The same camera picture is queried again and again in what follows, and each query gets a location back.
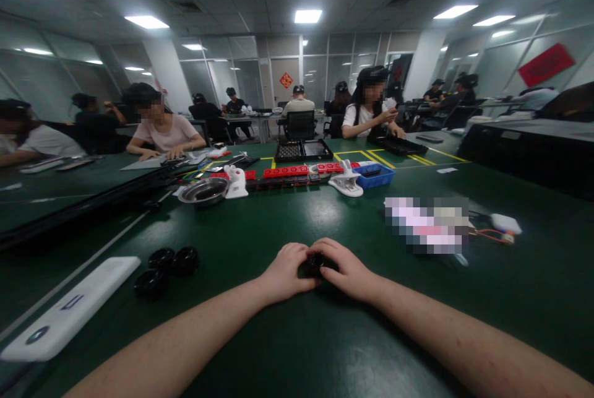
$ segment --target black tray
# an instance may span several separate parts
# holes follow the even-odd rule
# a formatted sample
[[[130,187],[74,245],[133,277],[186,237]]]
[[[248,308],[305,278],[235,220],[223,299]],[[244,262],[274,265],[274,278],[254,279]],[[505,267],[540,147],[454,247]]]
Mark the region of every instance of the black tray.
[[[281,141],[277,145],[277,153],[274,156],[277,163],[332,159],[334,159],[334,154],[323,139]]]
[[[406,157],[407,155],[424,155],[429,150],[427,146],[413,143],[412,141],[402,138],[396,138],[394,136],[385,137],[370,135],[367,137],[367,141],[400,157]]]

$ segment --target hand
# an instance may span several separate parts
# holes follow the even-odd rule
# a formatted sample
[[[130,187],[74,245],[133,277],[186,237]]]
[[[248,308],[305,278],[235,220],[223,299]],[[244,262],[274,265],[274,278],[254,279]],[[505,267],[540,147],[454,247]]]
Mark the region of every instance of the hand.
[[[377,117],[377,122],[379,124],[391,123],[393,120],[396,119],[397,116],[398,116],[398,111],[395,108],[391,108],[390,110],[382,112]]]
[[[180,144],[179,146],[174,147],[169,152],[167,152],[167,159],[168,160],[177,160],[184,156],[184,145]]]
[[[348,248],[326,237],[315,242],[310,250],[323,253],[336,262],[340,272],[321,267],[320,273],[343,293],[365,302],[372,301],[376,296],[380,277],[368,270]]]
[[[145,150],[143,154],[140,156],[139,161],[146,161],[149,158],[157,158],[159,155],[161,154],[156,150]]]
[[[269,303],[287,300],[297,293],[313,290],[319,279],[299,279],[297,268],[312,251],[302,243],[287,243],[266,271],[256,279]]]

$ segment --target air vent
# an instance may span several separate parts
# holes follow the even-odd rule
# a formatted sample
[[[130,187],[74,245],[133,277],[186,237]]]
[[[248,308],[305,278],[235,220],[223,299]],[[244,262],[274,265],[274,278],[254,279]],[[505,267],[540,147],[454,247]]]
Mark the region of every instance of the air vent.
[[[206,11],[197,0],[170,0],[169,5],[182,13],[200,13]]]
[[[409,3],[411,0],[391,0],[387,6],[391,8],[402,8],[404,5]]]

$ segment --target black round part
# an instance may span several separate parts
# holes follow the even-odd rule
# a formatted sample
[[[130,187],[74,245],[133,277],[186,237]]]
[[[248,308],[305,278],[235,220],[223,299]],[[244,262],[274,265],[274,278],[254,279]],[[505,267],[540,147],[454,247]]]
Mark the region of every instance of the black round part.
[[[148,258],[148,266],[153,269],[160,269],[165,274],[171,273],[175,251],[171,248],[161,248],[156,250]]]
[[[169,286],[169,279],[158,269],[148,269],[134,282],[134,293],[139,298],[160,299]]]
[[[196,272],[199,265],[198,251],[193,246],[185,246],[173,258],[173,273],[180,277],[189,276]]]

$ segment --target white pillar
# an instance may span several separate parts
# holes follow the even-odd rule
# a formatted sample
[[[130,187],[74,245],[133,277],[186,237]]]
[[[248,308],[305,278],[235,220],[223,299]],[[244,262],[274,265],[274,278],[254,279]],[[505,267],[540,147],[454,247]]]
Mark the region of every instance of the white pillar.
[[[167,90],[167,104],[173,113],[187,111],[192,105],[192,95],[181,69],[175,46],[169,38],[142,41],[153,66],[153,76],[161,89]]]
[[[427,91],[446,35],[446,29],[428,29],[421,33],[404,87],[405,101],[422,98]]]

